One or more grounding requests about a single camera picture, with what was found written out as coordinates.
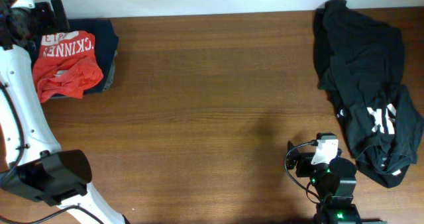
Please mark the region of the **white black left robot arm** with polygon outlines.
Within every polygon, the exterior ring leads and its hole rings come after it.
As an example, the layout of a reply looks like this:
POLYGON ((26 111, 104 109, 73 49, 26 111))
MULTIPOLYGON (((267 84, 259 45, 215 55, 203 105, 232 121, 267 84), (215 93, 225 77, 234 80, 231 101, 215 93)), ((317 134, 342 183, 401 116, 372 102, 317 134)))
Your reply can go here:
POLYGON ((80 223, 126 223, 95 189, 87 156, 63 150, 42 104, 103 87, 117 37, 71 28, 61 0, 1 0, 1 132, 8 169, 1 188, 55 206, 80 223))

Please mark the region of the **orange red printed t-shirt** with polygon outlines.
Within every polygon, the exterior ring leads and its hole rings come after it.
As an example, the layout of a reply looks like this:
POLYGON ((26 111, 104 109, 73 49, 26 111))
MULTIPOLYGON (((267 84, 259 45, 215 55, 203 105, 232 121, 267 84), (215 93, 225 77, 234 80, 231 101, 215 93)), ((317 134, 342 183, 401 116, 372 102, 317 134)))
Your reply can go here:
POLYGON ((44 35, 32 78, 41 103, 58 94, 81 99, 103 79, 95 36, 84 30, 44 35))

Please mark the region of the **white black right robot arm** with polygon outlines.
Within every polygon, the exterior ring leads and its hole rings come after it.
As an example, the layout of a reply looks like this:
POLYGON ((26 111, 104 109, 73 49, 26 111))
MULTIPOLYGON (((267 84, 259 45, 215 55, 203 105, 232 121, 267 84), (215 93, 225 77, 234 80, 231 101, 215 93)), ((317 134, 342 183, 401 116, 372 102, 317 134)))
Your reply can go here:
POLYGON ((313 223, 362 223, 352 202, 357 169, 341 154, 336 138, 288 142, 284 169, 315 204, 313 223))

